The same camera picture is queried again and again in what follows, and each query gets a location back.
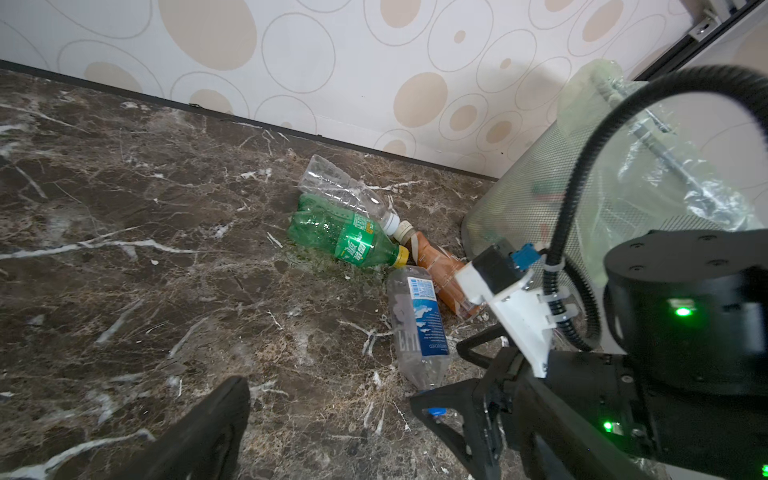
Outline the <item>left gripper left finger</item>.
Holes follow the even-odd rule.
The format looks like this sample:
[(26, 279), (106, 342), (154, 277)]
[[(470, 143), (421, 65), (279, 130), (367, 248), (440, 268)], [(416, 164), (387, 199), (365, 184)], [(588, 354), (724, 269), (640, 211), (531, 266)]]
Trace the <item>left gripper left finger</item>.
[(247, 380), (232, 376), (113, 477), (233, 479), (249, 411)]

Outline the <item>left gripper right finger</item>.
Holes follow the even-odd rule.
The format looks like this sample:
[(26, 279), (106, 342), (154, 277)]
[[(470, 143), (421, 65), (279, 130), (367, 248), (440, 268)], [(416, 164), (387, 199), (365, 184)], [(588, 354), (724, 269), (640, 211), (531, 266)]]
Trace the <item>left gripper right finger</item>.
[(649, 476), (542, 383), (515, 394), (520, 456), (531, 479), (647, 479)]

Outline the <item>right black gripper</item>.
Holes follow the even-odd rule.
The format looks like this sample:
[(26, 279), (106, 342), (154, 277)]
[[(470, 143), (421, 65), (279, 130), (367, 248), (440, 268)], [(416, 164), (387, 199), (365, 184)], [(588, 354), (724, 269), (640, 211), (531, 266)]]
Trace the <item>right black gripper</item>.
[[(459, 341), (459, 357), (488, 369), (476, 351), (496, 339), (500, 324)], [(521, 353), (499, 353), (500, 377), (489, 375), (419, 393), (414, 416), (475, 479), (499, 479), (511, 445), (520, 453), (515, 394), (542, 383), (638, 468), (654, 460), (725, 479), (767, 475), (767, 354), (746, 347), (643, 349), (630, 355), (557, 351), (545, 378)]]

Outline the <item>blue label water bottle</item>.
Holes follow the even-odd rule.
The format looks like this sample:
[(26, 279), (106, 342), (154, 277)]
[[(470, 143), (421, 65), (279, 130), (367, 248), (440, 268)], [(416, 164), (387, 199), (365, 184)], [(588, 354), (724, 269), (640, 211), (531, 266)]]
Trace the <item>blue label water bottle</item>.
[(439, 387), (451, 355), (432, 277), (405, 266), (388, 276), (386, 289), (400, 372), (418, 392)]

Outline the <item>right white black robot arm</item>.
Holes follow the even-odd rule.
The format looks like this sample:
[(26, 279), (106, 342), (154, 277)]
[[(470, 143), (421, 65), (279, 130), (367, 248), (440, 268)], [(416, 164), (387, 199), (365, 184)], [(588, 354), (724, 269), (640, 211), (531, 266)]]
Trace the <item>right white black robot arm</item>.
[(641, 479), (643, 459), (725, 479), (767, 475), (767, 233), (652, 231), (612, 248), (596, 300), (565, 248), (588, 176), (644, 108), (718, 94), (767, 124), (767, 80), (735, 65), (666, 74), (631, 94), (575, 162), (547, 247), (499, 241), (457, 273), (497, 324), (461, 341), (483, 377), (411, 410), (477, 479), (505, 449), (532, 479)]

